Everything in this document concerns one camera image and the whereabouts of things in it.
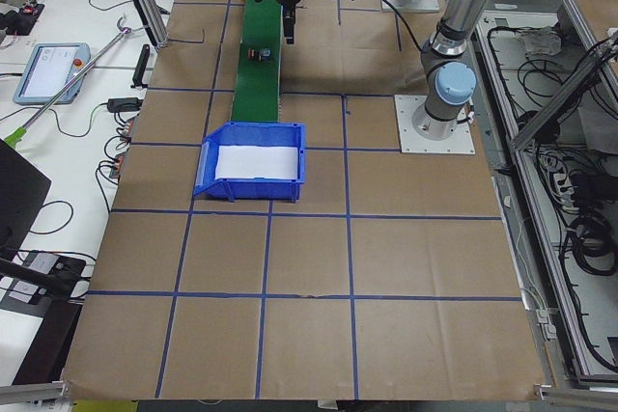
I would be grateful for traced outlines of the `red mushroom push button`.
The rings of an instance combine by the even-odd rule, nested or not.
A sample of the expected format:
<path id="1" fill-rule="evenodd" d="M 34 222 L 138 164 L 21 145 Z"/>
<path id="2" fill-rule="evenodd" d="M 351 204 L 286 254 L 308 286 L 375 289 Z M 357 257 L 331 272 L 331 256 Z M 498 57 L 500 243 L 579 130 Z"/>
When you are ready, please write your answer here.
<path id="1" fill-rule="evenodd" d="M 272 59 L 272 52 L 269 48 L 249 48 L 247 59 L 249 61 L 267 62 Z"/>

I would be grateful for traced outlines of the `green conveyor belt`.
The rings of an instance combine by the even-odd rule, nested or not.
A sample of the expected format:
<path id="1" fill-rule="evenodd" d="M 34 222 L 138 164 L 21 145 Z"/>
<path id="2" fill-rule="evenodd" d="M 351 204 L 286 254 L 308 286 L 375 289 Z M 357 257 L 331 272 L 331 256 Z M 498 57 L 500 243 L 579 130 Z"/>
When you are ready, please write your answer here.
<path id="1" fill-rule="evenodd" d="M 272 59 L 249 61 L 249 48 L 269 48 Z M 272 123 L 279 119 L 281 6 L 276 0 L 246 0 L 231 119 Z"/>

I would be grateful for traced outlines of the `left blue plastic bin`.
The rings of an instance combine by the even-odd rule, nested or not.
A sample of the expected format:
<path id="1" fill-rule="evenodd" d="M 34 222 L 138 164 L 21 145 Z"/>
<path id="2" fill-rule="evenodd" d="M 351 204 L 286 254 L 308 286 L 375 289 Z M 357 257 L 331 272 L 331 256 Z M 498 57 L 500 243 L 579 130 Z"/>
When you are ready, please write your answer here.
<path id="1" fill-rule="evenodd" d="M 301 123 L 223 124 L 202 142 L 193 195 L 295 203 L 305 182 L 305 144 Z"/>

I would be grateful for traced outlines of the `white foam pad left bin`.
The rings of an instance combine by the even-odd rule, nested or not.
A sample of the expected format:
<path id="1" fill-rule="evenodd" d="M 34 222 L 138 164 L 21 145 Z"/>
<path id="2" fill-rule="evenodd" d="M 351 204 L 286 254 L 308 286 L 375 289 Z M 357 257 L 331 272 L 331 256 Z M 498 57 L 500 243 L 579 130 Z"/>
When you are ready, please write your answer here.
<path id="1" fill-rule="evenodd" d="M 216 179 L 296 179 L 296 147 L 220 146 Z"/>

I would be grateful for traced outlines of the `black power adapter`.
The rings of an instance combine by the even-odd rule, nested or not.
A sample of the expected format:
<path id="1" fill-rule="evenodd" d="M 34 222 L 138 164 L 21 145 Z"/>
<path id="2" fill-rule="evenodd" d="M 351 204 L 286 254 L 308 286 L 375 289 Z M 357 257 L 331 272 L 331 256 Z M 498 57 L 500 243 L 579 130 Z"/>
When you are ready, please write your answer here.
<path id="1" fill-rule="evenodd" d="M 142 106 L 143 100 L 138 97 L 113 97 L 106 102 L 109 113 L 122 113 L 138 111 Z"/>

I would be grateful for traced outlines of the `blue teach pendant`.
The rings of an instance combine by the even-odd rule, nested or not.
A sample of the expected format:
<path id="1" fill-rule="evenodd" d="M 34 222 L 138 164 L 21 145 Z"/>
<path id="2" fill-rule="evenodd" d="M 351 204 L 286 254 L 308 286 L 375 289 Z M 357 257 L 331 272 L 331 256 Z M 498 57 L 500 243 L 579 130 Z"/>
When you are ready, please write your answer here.
<path id="1" fill-rule="evenodd" d="M 90 58 L 90 47 L 85 42 L 37 44 L 14 92 L 13 102 L 47 103 Z"/>

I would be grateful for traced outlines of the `silver reacher grabber tool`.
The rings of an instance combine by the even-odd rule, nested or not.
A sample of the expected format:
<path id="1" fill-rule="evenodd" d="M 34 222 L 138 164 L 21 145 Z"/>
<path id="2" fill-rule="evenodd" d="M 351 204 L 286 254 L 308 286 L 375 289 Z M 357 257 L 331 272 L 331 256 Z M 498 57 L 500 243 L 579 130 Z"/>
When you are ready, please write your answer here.
<path id="1" fill-rule="evenodd" d="M 86 65 L 84 65 L 78 72 L 74 73 L 71 79 L 58 90 L 46 103 L 43 105 L 33 116 L 31 116 L 24 124 L 19 126 L 12 134 L 4 138 L 4 142 L 11 148 L 15 148 L 16 145 L 22 140 L 26 134 L 27 129 L 35 123 L 35 121 L 44 114 L 50 107 L 52 107 L 62 96 L 65 94 L 74 84 L 76 84 L 82 77 L 84 77 L 90 69 L 92 69 L 95 63 L 116 43 L 118 43 L 124 36 L 131 33 L 131 28 L 124 25 L 126 18 L 121 16 L 117 21 L 118 34 L 104 46 Z"/>

